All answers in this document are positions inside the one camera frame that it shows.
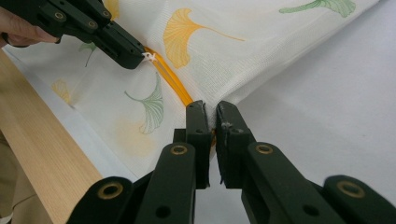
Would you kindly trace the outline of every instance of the green ginkgo leaf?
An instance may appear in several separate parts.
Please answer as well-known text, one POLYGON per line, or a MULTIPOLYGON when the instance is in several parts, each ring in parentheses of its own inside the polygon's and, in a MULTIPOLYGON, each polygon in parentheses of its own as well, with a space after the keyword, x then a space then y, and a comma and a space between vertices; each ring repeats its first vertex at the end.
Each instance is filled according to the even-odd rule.
POLYGON ((326 7, 334 12, 339 13, 343 18, 355 11, 356 4, 351 0, 316 0, 314 2, 299 7, 284 7, 279 10, 280 13, 292 13, 308 10, 314 7, 326 7))
POLYGON ((81 46, 79 46, 78 51, 83 51, 84 49, 90 49, 91 50, 90 56, 88 56, 88 60, 85 63, 85 66, 87 66, 88 65, 88 61, 90 60, 91 55, 93 54, 93 51, 96 50, 96 45, 93 44, 93 42, 91 42, 91 43, 83 43, 81 46))
POLYGON ((134 101, 140 102, 145 107, 146 120, 145 123, 140 127, 141 133, 152 133, 163 122, 163 93, 161 91, 161 79, 156 74, 157 81, 154 92, 143 100, 138 100, 128 94, 125 94, 134 101))

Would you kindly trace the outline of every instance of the black object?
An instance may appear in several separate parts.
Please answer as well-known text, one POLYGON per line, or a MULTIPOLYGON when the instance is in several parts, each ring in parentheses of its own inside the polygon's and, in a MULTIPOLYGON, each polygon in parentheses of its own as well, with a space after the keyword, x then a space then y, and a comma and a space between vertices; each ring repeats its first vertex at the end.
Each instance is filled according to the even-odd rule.
MULTIPOLYGON (((306 180, 277 147, 256 142, 235 105, 219 103, 216 139, 222 181, 242 189, 251 223, 396 223, 395 207, 355 178, 332 176, 323 188, 306 180)), ((211 142, 205 105, 188 105, 186 129, 175 130, 152 173, 133 184, 98 181, 67 223, 193 223, 195 190, 208 186, 211 142)))
POLYGON ((93 42, 124 68, 134 69, 144 59, 143 45, 110 20, 101 0, 0 0, 0 7, 50 35, 72 35, 93 42))

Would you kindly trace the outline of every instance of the wooden board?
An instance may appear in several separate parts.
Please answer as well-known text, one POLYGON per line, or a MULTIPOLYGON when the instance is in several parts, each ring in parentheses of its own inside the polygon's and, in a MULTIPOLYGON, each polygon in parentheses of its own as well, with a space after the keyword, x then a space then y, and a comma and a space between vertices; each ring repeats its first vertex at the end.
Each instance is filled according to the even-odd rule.
POLYGON ((65 223, 102 177, 0 50, 0 130, 54 223, 65 223))

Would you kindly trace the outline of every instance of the leaf pattern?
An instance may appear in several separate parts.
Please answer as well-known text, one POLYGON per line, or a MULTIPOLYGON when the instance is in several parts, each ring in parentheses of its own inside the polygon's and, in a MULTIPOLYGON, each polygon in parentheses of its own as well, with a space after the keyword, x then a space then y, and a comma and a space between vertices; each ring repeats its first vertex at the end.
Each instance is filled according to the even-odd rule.
POLYGON ((163 93, 161 90, 161 79, 158 73, 156 73, 156 85, 154 92, 143 100, 138 100, 128 94, 127 91, 124 93, 134 101, 143 104, 146 110, 145 123, 140 126, 139 131, 141 133, 152 133, 163 122, 163 93))
POLYGON ((88 65, 88 62, 90 61, 91 55, 93 54, 93 51, 96 50, 96 45, 91 42, 91 43, 83 43, 81 46, 79 46, 78 51, 82 51, 84 49, 90 49, 91 53, 90 56, 88 56, 87 62, 85 63, 85 66, 88 65))
POLYGON ((63 81, 62 79, 58 79, 50 86, 52 90, 57 95, 59 95, 59 97, 61 97, 67 104, 70 103, 70 94, 65 81, 63 81))
MULTIPOLYGON (((206 28, 220 35, 224 35, 216 30, 202 26, 190 20, 190 12, 191 10, 189 8, 181 8, 175 11, 166 24, 165 31, 163 33, 163 43, 165 44, 166 56, 175 68, 180 68, 189 63, 190 55, 188 53, 188 43, 190 36, 196 30, 206 28)), ((238 39, 232 36, 224 36, 243 41, 243 39, 238 39)))
POLYGON ((314 7, 326 7, 334 12, 339 13, 343 18, 355 11, 356 4, 351 0, 316 0, 314 2, 299 7, 284 7, 279 10, 280 13, 292 13, 308 10, 314 7))
POLYGON ((111 13, 111 20, 114 21, 120 17, 120 3, 119 0, 106 0, 105 8, 111 13))

